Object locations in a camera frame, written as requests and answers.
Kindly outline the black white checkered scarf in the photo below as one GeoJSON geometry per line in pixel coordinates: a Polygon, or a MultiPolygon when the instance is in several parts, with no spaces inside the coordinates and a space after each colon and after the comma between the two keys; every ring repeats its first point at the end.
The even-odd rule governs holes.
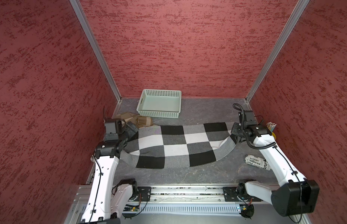
{"type": "Polygon", "coordinates": [[[232,127],[233,122],[218,122],[141,128],[120,159],[141,169],[187,168],[216,162],[236,146],[232,127]]]}

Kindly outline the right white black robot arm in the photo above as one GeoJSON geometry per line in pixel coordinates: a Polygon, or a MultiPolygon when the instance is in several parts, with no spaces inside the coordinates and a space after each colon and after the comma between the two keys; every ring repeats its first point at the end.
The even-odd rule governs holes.
{"type": "Polygon", "coordinates": [[[271,204],[283,216],[314,212],[320,188],[314,180],[308,180],[290,162],[275,141],[271,131],[262,125],[243,127],[234,123],[231,137],[243,138],[252,149],[259,150],[275,174],[279,188],[272,189],[257,181],[244,181],[238,195],[246,200],[259,198],[271,204]]]}

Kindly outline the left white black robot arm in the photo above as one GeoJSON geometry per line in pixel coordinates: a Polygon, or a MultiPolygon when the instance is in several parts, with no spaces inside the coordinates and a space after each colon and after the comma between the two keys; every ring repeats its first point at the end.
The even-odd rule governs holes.
{"type": "Polygon", "coordinates": [[[94,180],[81,224],[119,224],[126,204],[138,192],[134,179],[121,181],[116,193],[112,184],[121,152],[139,129],[123,119],[108,119],[104,126],[104,140],[93,153],[94,180]]]}

